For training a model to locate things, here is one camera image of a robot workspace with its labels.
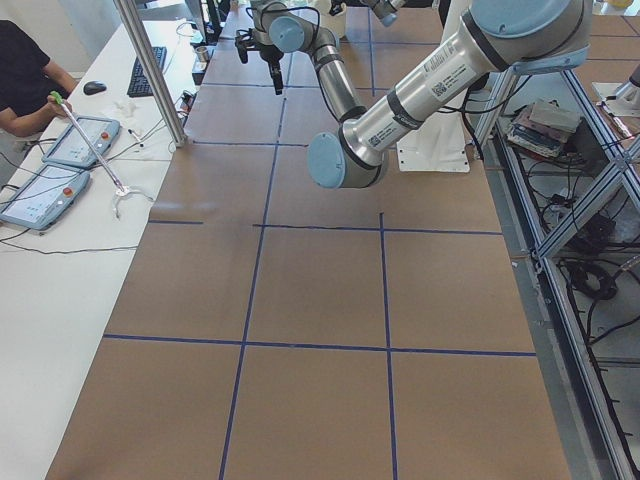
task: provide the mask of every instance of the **metal pole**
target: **metal pole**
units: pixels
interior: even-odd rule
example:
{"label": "metal pole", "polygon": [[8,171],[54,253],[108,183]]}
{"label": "metal pole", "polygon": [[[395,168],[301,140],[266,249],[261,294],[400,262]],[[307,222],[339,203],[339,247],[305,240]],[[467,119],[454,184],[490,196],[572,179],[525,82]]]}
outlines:
{"label": "metal pole", "polygon": [[149,80],[160,114],[167,124],[176,147],[181,147],[184,145],[187,136],[176,113],[169,89],[158,67],[155,55],[153,55],[151,42],[142,20],[140,20],[135,3],[132,0],[114,0],[114,3],[120,12],[122,23],[129,33],[129,38],[133,43],[133,48],[142,64],[147,80]]}
{"label": "metal pole", "polygon": [[60,103],[60,106],[62,107],[62,110],[64,110],[64,113],[67,114],[67,117],[69,117],[69,120],[71,120],[71,123],[73,124],[73,126],[76,127],[76,130],[78,131],[78,133],[80,134],[82,139],[89,146],[89,148],[91,149],[93,154],[96,156],[98,162],[100,162],[100,165],[102,165],[102,168],[105,169],[105,171],[107,172],[109,177],[111,177],[111,180],[113,181],[115,186],[118,187],[118,190],[124,191],[124,186],[123,186],[122,182],[120,181],[118,176],[115,174],[115,172],[111,169],[111,167],[107,164],[107,161],[100,154],[100,152],[98,151],[96,146],[93,144],[91,139],[87,136],[85,131],[82,129],[82,127],[80,126],[80,124],[78,123],[76,118],[73,116],[73,113],[71,113],[71,111],[67,108],[67,106],[64,104],[64,102]]}

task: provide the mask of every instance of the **cardboard surface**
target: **cardboard surface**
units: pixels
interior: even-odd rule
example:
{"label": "cardboard surface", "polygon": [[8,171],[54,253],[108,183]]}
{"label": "cardboard surface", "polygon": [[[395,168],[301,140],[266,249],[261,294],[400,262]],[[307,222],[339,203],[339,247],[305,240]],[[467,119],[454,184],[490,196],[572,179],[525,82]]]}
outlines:
{"label": "cardboard surface", "polygon": [[[415,37],[356,10],[367,88],[434,48],[389,43],[428,40],[430,9]],[[207,73],[49,479],[567,478],[483,165],[401,174],[391,152],[379,185],[320,189],[318,89],[250,68]]]}
{"label": "cardboard surface", "polygon": [[185,132],[201,143],[275,143],[282,102],[273,87],[202,85]]}
{"label": "cardboard surface", "polygon": [[260,230],[149,224],[111,334],[241,340]]}
{"label": "cardboard surface", "polygon": [[385,346],[376,231],[268,229],[249,340]]}
{"label": "cardboard surface", "polygon": [[176,152],[152,221],[262,222],[275,147],[187,145]]}
{"label": "cardboard surface", "polygon": [[571,478],[535,358],[394,354],[393,373],[399,478]]}
{"label": "cardboard surface", "polygon": [[386,355],[247,350],[225,478],[388,480]]}
{"label": "cardboard surface", "polygon": [[385,238],[394,347],[534,351],[502,237]]}
{"label": "cardboard surface", "polygon": [[103,340],[47,480],[210,478],[238,351]]}

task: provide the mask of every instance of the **light blue joint cap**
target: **light blue joint cap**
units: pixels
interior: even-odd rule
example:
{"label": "light blue joint cap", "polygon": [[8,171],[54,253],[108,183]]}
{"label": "light blue joint cap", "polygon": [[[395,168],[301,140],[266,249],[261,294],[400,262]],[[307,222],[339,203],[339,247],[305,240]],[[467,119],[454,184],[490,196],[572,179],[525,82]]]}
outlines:
{"label": "light blue joint cap", "polygon": [[390,27],[391,24],[395,22],[397,18],[398,18],[398,15],[396,15],[395,13],[390,13],[386,17],[381,18],[380,23],[382,23],[382,25],[384,25],[385,27]]}
{"label": "light blue joint cap", "polygon": [[340,188],[347,165],[340,140],[333,133],[317,134],[309,144],[307,167],[313,181],[324,188]]}
{"label": "light blue joint cap", "polygon": [[588,53],[589,47],[585,47],[555,57],[542,58],[532,62],[517,62],[513,64],[513,71],[518,75],[539,75],[569,70],[586,62]]}
{"label": "light blue joint cap", "polygon": [[555,21],[569,3],[571,0],[474,0],[471,15],[494,37],[520,38]]}
{"label": "light blue joint cap", "polygon": [[304,44],[304,30],[295,18],[278,17],[269,27],[269,37],[284,53],[297,52]]}

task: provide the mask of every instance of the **computer mouse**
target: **computer mouse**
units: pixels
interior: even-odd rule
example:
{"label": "computer mouse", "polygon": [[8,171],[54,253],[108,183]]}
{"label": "computer mouse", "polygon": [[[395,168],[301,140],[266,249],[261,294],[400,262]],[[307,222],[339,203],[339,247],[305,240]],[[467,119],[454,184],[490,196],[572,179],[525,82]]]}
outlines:
{"label": "computer mouse", "polygon": [[85,95],[95,95],[96,93],[104,92],[106,89],[107,86],[104,83],[94,80],[85,83],[82,91]]}

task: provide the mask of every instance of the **small cup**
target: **small cup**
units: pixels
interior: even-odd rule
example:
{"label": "small cup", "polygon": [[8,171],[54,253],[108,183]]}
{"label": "small cup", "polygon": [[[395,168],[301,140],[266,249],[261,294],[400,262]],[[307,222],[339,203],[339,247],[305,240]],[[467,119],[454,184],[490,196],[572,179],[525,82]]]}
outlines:
{"label": "small cup", "polygon": [[207,47],[205,46],[196,47],[196,55],[198,56],[199,62],[209,61],[209,50],[207,50]]}

